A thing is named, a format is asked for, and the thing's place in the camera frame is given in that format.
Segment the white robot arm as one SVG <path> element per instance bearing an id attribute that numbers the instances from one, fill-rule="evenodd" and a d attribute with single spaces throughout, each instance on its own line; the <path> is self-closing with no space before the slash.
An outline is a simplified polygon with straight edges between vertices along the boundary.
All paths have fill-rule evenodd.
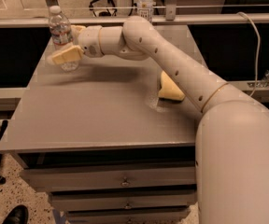
<path id="1" fill-rule="evenodd" d="M 200 224 L 269 224 L 269 109 L 165 40 L 142 17 L 77 26 L 52 64 L 83 56 L 152 58 L 201 112 L 195 141 Z"/>

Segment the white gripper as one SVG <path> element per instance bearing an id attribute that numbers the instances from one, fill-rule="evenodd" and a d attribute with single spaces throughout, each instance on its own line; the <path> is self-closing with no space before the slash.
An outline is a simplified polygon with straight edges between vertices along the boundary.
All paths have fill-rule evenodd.
<path id="1" fill-rule="evenodd" d="M 91 58 L 102 57 L 103 52 L 101 51 L 99 34 L 102 27 L 89 26 L 85 27 L 82 25 L 71 25 L 71 32 L 74 42 L 79 46 L 73 45 L 67 49 L 59 49 L 54 51 L 48 58 L 49 64 L 60 65 L 63 63 L 76 62 L 82 59 L 83 50 L 84 54 Z"/>

